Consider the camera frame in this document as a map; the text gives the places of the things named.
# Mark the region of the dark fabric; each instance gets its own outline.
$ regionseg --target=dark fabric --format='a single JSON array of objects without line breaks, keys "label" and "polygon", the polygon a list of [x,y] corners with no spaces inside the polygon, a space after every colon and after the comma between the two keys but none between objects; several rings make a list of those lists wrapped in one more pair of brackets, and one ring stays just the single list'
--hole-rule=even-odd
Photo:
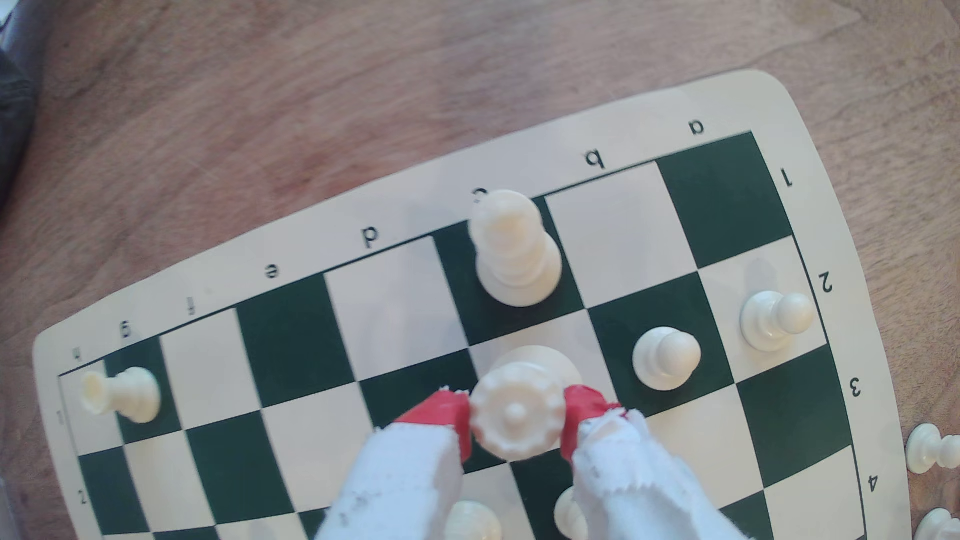
[{"label": "dark fabric", "polygon": [[36,86],[0,51],[0,206],[10,193],[36,115]]}]

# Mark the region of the dark green square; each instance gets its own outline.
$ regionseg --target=dark green square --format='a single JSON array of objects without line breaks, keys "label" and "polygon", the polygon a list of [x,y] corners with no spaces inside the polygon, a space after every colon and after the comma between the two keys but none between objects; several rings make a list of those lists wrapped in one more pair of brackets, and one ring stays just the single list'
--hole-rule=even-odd
[{"label": "dark green square", "polygon": [[317,536],[317,531],[320,530],[320,526],[324,524],[326,519],[327,510],[329,508],[300,513],[300,523],[303,524],[303,532],[306,532],[308,540],[313,540]]},{"label": "dark green square", "polygon": [[184,530],[168,530],[155,532],[155,540],[220,540],[217,529],[213,527],[187,528]]},{"label": "dark green square", "polygon": [[510,468],[514,471],[516,487],[537,540],[566,540],[553,520],[557,499],[573,485],[573,471],[560,456],[560,450],[514,461]]},{"label": "dark green square", "polygon": [[149,532],[123,448],[81,455],[79,460],[101,534]]},{"label": "dark green square", "polygon": [[657,160],[697,267],[793,233],[754,134]]},{"label": "dark green square", "polygon": [[[592,307],[589,314],[613,389],[628,408],[652,416],[733,384],[727,353],[696,272]],[[636,341],[656,327],[685,331],[700,343],[700,365],[676,390],[654,390],[634,372]]]},{"label": "dark green square", "polygon": [[477,278],[476,250],[467,232],[466,221],[433,234],[446,273],[446,281],[450,285],[450,292],[453,293],[453,301],[457,305],[470,345],[545,323],[584,307],[546,202],[539,197],[534,199],[534,203],[543,216],[543,227],[560,248],[564,270],[553,294],[543,302],[529,307],[500,304],[487,294]]},{"label": "dark green square", "polygon": [[260,411],[187,430],[218,524],[294,511]]},{"label": "dark green square", "polygon": [[[378,428],[385,428],[401,414],[418,405],[444,386],[450,390],[472,390],[477,384],[476,370],[464,349],[403,369],[361,380],[360,389],[370,419]],[[499,465],[504,461],[480,447],[474,440],[464,471],[472,473]]]},{"label": "dark green square", "polygon": [[829,345],[737,384],[763,486],[852,444]]},{"label": "dark green square", "polygon": [[733,522],[747,537],[753,540],[774,540],[770,525],[767,498],[763,492],[754,493],[746,499],[720,508],[720,512]]},{"label": "dark green square", "polygon": [[125,443],[159,437],[180,430],[180,417],[174,405],[174,394],[170,390],[170,380],[167,378],[167,366],[163,361],[159,337],[144,339],[105,356],[104,365],[108,377],[115,377],[133,366],[146,368],[154,374],[156,383],[160,387],[160,411],[155,419],[146,424],[137,424],[131,422],[126,416],[117,414],[117,422]]},{"label": "dark green square", "polygon": [[263,406],[353,382],[322,274],[251,298],[237,316]]}]

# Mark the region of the wooden table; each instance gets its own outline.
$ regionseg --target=wooden table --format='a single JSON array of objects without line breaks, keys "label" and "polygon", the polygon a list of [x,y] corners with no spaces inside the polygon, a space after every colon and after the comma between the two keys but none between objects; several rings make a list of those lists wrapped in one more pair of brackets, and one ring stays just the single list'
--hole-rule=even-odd
[{"label": "wooden table", "polygon": [[[820,150],[904,437],[960,433],[956,0],[57,4],[0,216],[0,474],[24,538],[74,537],[36,402],[40,331],[369,180],[742,67],[786,85]],[[915,524],[960,511],[957,479],[910,476]]]}]

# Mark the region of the printed number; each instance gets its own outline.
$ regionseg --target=printed number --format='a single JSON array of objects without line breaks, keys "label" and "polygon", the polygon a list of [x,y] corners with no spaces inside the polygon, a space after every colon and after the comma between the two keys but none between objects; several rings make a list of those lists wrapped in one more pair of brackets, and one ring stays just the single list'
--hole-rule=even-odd
[{"label": "printed number", "polygon": [[820,275],[820,279],[824,281],[824,292],[830,292],[833,290],[833,285],[827,284],[827,278],[830,277],[830,272],[824,272]]}]

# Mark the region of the white pawn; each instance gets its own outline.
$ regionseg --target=white pawn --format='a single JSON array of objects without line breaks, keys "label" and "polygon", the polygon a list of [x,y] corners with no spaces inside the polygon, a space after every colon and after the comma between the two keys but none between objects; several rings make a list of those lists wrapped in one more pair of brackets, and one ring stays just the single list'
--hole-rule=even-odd
[{"label": "white pawn", "polygon": [[957,540],[960,539],[960,520],[950,518],[945,508],[934,508],[926,514],[917,526],[913,540]]},{"label": "white pawn", "polygon": [[560,249],[527,197],[506,189],[491,192],[474,205],[468,230],[477,250],[477,277],[498,302],[532,306],[557,288]]},{"label": "white pawn", "polygon": [[573,488],[568,487],[557,499],[553,507],[553,521],[560,534],[570,540],[588,540],[587,518],[576,501],[573,500]]},{"label": "white pawn", "polygon": [[754,349],[773,353],[789,345],[794,335],[810,328],[815,315],[813,302],[805,294],[783,296],[768,290],[747,301],[740,312],[740,330]]},{"label": "white pawn", "polygon": [[459,501],[450,509],[444,540],[501,540],[503,528],[492,510],[473,501]]},{"label": "white pawn", "polygon": [[513,349],[470,393],[470,428],[480,446],[500,459],[542,454],[564,430],[564,389],[582,382],[559,351],[540,345]]},{"label": "white pawn", "polygon": [[700,365],[700,343],[692,335],[668,327],[647,331],[634,346],[634,372],[654,390],[674,390]]},{"label": "white pawn", "polygon": [[960,436],[941,438],[933,424],[920,424],[906,440],[906,466],[910,472],[921,475],[936,463],[945,469],[960,466]]},{"label": "white pawn", "polygon": [[154,374],[142,367],[109,378],[91,371],[84,374],[83,386],[81,401],[92,414],[116,411],[137,424],[146,424],[160,412],[160,387]]}]

